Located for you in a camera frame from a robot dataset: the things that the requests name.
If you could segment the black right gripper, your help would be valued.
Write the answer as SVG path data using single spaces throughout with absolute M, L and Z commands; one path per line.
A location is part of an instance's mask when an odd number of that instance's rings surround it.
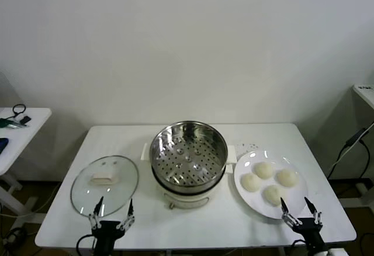
M 317 255 L 321 252 L 326 252 L 326 244 L 320 235 L 322 229 L 321 212 L 319 212 L 315 205 L 305 197 L 306 205 L 309 208 L 313 218 L 300 218 L 293 217 L 283 200 L 281 200 L 282 220 L 297 234 L 300 234 L 306 245 L 308 255 Z

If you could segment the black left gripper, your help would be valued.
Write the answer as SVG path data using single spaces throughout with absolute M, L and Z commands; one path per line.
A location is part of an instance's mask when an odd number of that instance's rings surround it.
M 127 216 L 121 222 L 119 221 L 100 221 L 99 213 L 103 203 L 103 196 L 95 205 L 92 213 L 89 214 L 92 235 L 96 238 L 94 255 L 108 256 L 112 255 L 115 242 L 124 236 L 124 232 L 135 222 L 133 199 L 130 200 Z

